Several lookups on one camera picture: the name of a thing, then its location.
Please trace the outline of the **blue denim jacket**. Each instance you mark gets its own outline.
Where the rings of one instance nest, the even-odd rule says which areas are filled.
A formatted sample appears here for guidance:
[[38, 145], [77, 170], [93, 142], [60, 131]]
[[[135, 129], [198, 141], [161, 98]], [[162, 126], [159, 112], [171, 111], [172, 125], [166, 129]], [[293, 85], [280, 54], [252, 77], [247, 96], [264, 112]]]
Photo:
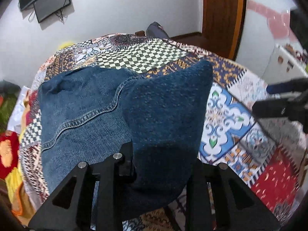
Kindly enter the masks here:
[[129, 208], [144, 213], [174, 201], [197, 160], [212, 83], [206, 60], [150, 79], [86, 67], [44, 82], [38, 100], [49, 192], [78, 162], [103, 162], [130, 142], [137, 178], [127, 189]]

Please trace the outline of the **white cardboard box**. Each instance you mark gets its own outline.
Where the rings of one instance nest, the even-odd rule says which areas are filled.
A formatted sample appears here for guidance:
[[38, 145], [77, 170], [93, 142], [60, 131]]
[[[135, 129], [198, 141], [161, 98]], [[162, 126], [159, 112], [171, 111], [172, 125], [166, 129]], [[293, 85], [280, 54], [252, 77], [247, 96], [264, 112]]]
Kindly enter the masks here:
[[307, 78], [305, 68], [283, 46], [276, 45], [262, 79], [267, 84], [275, 84], [296, 78]]

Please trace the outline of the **yellow blanket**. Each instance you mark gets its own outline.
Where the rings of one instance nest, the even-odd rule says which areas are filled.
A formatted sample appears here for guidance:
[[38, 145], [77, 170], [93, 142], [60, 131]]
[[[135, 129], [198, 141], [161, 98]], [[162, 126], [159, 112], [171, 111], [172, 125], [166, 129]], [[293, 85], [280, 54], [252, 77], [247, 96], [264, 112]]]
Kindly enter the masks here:
[[5, 183], [8, 198], [11, 203], [11, 212], [22, 225], [27, 226], [34, 216], [34, 209], [28, 194], [24, 189], [22, 175], [16, 167], [7, 175]]

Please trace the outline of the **patchwork bed quilt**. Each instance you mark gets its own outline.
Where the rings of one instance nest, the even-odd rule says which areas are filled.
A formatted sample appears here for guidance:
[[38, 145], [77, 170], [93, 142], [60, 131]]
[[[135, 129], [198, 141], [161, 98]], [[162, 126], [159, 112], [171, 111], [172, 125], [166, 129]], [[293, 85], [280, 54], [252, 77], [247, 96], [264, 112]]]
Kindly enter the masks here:
[[[289, 216], [298, 189], [298, 169], [285, 145], [295, 144], [296, 137], [304, 138], [303, 125], [287, 118], [257, 118], [252, 107], [257, 101], [296, 98], [307, 94], [307, 90], [269, 94], [264, 82], [253, 73], [204, 49], [133, 34], [110, 34], [61, 49], [38, 71], [30, 92], [31, 121], [19, 151], [25, 189], [37, 211], [52, 193], [43, 176], [41, 160], [38, 92], [44, 82], [63, 72], [86, 67], [126, 68], [150, 79], [186, 69], [201, 60], [212, 64], [213, 83], [197, 160], [213, 166], [226, 163], [272, 212], [280, 223], [280, 230], [300, 229], [298, 221], [306, 213]], [[127, 189], [137, 178], [133, 159], [132, 166], [133, 178], [121, 190], [124, 193], [122, 224], [123, 229], [139, 230], [144, 228], [143, 219], [154, 210], [142, 213], [129, 208]], [[179, 218], [186, 218], [187, 183], [174, 201], [156, 209], [168, 212], [168, 221], [174, 227], [179, 227]]]

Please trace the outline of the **red plush toy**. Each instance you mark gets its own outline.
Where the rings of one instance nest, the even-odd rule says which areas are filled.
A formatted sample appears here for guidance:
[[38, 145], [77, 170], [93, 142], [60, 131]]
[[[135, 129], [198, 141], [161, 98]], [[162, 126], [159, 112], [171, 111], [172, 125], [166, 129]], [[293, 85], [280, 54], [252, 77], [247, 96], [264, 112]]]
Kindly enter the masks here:
[[16, 132], [6, 131], [1, 134], [1, 163], [0, 177], [5, 179], [7, 175], [18, 165], [19, 139]]

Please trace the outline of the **brown wooden door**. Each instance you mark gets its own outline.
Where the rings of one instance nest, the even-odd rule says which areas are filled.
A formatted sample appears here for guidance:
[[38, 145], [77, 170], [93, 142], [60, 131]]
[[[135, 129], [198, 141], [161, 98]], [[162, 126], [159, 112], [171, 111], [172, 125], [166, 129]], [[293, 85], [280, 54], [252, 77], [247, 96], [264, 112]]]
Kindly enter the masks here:
[[247, 0], [203, 0], [202, 30], [172, 37], [235, 60], [245, 21]]

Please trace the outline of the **grey blue backpack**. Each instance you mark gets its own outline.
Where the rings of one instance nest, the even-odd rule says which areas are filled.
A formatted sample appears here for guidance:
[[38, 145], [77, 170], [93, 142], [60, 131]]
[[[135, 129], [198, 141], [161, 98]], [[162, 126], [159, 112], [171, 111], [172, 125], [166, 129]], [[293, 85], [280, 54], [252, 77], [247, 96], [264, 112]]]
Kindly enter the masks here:
[[158, 22], [151, 23], [147, 30], [146, 30], [146, 36], [152, 37], [152, 38], [160, 38], [160, 39], [169, 39], [170, 37], [165, 32], [163, 27]]

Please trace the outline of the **yellow headboard cushion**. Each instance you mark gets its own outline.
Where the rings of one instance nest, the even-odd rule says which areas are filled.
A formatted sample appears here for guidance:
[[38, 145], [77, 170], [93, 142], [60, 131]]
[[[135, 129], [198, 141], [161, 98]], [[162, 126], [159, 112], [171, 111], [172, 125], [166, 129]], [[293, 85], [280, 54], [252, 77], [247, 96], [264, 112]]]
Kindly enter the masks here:
[[59, 50], [61, 50], [61, 49], [68, 48], [68, 47], [70, 47], [70, 46], [72, 46], [72, 45], [74, 45], [74, 42], [72, 42], [72, 41], [67, 41], [67, 42], [64, 42], [64, 43], [60, 44], [60, 45], [58, 46], [57, 50], [59, 51]]

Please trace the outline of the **small black wall monitor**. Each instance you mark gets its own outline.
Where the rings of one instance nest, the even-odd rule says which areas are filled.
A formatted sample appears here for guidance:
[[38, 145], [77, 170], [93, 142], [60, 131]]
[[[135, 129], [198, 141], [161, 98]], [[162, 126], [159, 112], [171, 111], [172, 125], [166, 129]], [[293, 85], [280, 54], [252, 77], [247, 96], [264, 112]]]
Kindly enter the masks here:
[[61, 22], [64, 22], [63, 9], [69, 6], [70, 3], [70, 0], [36, 0], [33, 7], [38, 23], [41, 23], [53, 14]]

